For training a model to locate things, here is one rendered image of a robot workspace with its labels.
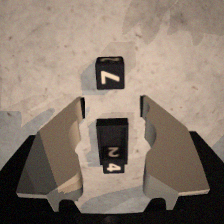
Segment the black cube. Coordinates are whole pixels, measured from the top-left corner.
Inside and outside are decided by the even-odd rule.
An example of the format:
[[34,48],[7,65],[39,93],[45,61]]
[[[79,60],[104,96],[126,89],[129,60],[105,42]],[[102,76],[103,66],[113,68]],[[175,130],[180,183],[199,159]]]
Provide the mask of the black cube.
[[124,146],[103,146],[102,164],[104,174],[125,173]]
[[125,64],[122,56],[98,57],[95,71],[97,90],[125,88]]

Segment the black rectangular tray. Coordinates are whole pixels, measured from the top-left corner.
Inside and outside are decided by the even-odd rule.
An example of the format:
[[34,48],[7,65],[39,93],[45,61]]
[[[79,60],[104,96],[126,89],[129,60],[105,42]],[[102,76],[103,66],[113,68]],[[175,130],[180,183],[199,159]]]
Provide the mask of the black rectangular tray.
[[96,120],[96,133],[100,165],[103,146],[124,146],[125,165],[128,165],[128,118],[106,118]]

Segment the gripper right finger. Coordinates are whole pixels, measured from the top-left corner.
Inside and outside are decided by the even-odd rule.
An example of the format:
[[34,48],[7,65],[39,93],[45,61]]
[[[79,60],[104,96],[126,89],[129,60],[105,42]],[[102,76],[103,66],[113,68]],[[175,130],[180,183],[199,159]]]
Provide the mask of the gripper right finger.
[[166,210],[184,210],[224,224],[224,162],[196,131],[146,95],[140,96],[140,117],[151,147],[143,174],[145,196],[165,199]]

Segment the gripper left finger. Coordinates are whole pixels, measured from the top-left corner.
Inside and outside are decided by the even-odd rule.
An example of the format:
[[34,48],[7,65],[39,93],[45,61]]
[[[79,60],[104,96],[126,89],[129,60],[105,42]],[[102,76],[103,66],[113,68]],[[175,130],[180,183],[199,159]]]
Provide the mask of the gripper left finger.
[[78,97],[35,135],[29,135],[0,170],[0,224],[44,212],[59,202],[78,202],[83,176],[76,146],[85,119],[85,98]]

